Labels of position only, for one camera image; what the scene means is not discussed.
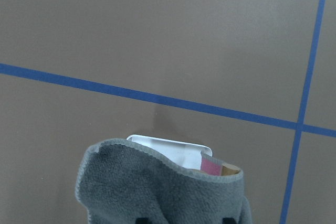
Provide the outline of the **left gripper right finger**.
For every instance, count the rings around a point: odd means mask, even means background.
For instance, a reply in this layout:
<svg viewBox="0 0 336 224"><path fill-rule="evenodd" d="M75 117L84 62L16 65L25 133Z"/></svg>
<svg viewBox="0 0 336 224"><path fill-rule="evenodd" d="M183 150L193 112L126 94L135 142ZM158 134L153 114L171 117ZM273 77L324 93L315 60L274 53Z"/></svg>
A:
<svg viewBox="0 0 336 224"><path fill-rule="evenodd" d="M237 224L237 222L232 217L225 217L222 219L222 224Z"/></svg>

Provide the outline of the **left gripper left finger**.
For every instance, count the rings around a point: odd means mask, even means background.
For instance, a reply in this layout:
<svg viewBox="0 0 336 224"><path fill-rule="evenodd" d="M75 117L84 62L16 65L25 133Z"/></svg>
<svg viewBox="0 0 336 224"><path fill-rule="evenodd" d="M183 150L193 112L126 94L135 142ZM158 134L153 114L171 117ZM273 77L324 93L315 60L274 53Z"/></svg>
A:
<svg viewBox="0 0 336 224"><path fill-rule="evenodd" d="M141 217L136 219L136 224L152 224L152 221L148 217Z"/></svg>

